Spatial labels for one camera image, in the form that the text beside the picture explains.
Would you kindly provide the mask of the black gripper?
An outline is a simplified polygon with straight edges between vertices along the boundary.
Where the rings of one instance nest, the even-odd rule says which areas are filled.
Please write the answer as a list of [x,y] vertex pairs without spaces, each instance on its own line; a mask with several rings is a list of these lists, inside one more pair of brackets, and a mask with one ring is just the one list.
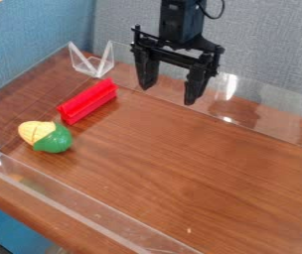
[[226,49],[202,35],[180,44],[143,32],[140,25],[135,25],[131,31],[133,32],[131,53],[135,56],[141,89],[147,90],[156,83],[160,63],[188,69],[184,104],[192,105],[204,93],[210,78],[218,74],[220,56]]

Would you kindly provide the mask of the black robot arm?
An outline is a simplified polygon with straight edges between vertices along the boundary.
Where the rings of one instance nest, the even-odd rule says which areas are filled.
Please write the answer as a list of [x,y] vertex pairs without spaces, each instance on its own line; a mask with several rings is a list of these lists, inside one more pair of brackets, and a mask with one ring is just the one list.
[[158,81],[160,62],[188,70],[184,82],[184,104],[192,105],[203,95],[208,80],[218,74],[220,55],[226,49],[203,37],[204,18],[218,19],[206,12],[207,0],[162,0],[159,35],[131,29],[139,85],[147,90]]

